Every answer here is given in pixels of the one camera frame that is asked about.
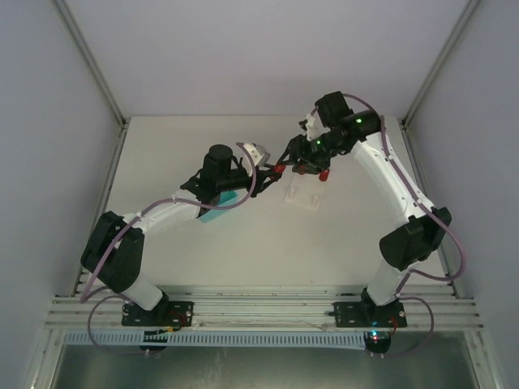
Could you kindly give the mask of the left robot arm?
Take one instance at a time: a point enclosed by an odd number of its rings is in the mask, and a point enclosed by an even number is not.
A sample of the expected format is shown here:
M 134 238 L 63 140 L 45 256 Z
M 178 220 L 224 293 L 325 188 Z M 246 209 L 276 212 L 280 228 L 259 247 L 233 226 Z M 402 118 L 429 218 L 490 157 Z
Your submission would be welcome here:
M 238 147 L 244 153 L 241 160 L 228 146 L 211 146 L 202 167 L 179 190 L 140 212 L 102 214 L 80 259 L 91 274 L 81 300 L 93 295 L 91 287 L 99 280 L 142 310 L 153 311 L 165 304 L 164 292 L 141 273 L 145 238 L 209 212 L 228 211 L 235 206 L 223 204 L 226 193 L 245 190 L 244 198 L 250 199 L 281 178 L 283 167 L 269 164 L 263 147 L 254 143 L 239 143 Z

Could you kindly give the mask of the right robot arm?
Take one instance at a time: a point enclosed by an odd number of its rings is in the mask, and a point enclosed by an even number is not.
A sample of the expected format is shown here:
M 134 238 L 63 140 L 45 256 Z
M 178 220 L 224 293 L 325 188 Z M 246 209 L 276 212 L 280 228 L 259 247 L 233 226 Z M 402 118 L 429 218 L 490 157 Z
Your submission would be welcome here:
M 370 105 L 355 113 L 346 102 L 349 97 L 337 91 L 318 99 L 299 123 L 303 134 L 289 141 L 274 169 L 280 173 L 289 166 L 324 180 L 332 158 L 351 155 L 368 173 L 395 227 L 380 239 L 382 262 L 358 303 L 362 319 L 381 326 L 402 312 L 399 292 L 417 263 L 438 249 L 452 216 L 419 192 L 394 151 L 384 118 Z

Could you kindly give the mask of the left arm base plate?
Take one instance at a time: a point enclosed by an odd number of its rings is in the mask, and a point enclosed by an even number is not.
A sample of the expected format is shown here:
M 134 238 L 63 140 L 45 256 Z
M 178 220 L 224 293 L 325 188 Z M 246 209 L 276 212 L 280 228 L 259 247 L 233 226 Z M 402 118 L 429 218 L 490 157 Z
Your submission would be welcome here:
M 124 327 L 190 327 L 193 312 L 192 301 L 161 302 L 153 310 L 125 304 L 121 324 Z

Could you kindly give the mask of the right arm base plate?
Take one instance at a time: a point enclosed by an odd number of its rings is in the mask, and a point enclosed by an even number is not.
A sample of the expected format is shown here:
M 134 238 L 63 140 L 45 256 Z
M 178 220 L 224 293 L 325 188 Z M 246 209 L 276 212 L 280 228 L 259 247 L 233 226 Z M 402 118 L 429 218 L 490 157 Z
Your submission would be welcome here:
M 406 313 L 399 301 L 386 306 L 370 306 L 361 301 L 337 301 L 332 304 L 328 316 L 336 327 L 405 328 L 408 326 Z

